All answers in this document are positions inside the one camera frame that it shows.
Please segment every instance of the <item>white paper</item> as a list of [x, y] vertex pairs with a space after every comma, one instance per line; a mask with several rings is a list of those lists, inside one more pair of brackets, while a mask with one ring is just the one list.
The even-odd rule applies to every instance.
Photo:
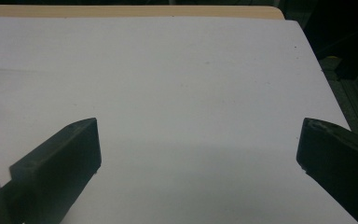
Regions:
[[294, 21], [0, 18], [0, 184], [91, 117], [64, 224], [356, 223], [296, 163], [303, 118], [348, 124]]

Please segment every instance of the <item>black object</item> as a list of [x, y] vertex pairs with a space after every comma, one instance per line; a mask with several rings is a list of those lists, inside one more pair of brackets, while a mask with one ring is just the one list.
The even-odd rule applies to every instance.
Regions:
[[297, 161], [358, 221], [358, 135], [336, 124], [304, 119]]
[[0, 224], [58, 224], [101, 166], [97, 120], [54, 134], [10, 166], [0, 189]]

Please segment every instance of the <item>table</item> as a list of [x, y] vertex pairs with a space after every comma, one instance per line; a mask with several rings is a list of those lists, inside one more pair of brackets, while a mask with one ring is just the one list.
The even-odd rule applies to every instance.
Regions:
[[156, 17], [203, 16], [284, 20], [276, 7], [227, 6], [0, 6], [4, 17]]
[[63, 223], [356, 223], [296, 163], [303, 118], [348, 124], [294, 21], [0, 17], [0, 184], [90, 117]]

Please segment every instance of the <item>wooden table edge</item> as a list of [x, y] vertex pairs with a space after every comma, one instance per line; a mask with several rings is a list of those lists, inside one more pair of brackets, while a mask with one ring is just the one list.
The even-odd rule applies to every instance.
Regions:
[[238, 17], [284, 20], [276, 7], [257, 6], [25, 6], [0, 5], [0, 17]]

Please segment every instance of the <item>tan surface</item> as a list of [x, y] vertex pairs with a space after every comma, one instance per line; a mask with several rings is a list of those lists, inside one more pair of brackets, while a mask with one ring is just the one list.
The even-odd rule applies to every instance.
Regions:
[[284, 20], [276, 7], [227, 6], [0, 6], [0, 17], [206, 16]]

